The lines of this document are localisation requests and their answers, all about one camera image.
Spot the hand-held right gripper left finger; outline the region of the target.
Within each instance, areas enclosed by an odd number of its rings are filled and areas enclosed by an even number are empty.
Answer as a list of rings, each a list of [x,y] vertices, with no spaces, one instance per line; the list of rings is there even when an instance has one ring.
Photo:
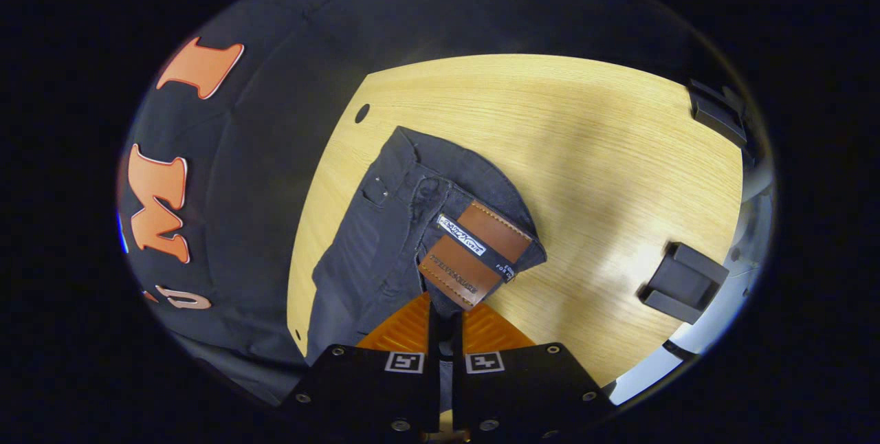
[[[308,441],[429,441],[441,416],[436,321],[423,293],[355,346],[328,346],[280,413]]]

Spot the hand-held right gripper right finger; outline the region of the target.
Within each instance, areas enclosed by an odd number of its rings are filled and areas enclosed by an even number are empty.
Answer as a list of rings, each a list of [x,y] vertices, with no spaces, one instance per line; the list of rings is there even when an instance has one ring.
[[[532,341],[487,305],[452,325],[450,411],[466,440],[578,440],[616,413],[565,344]]]

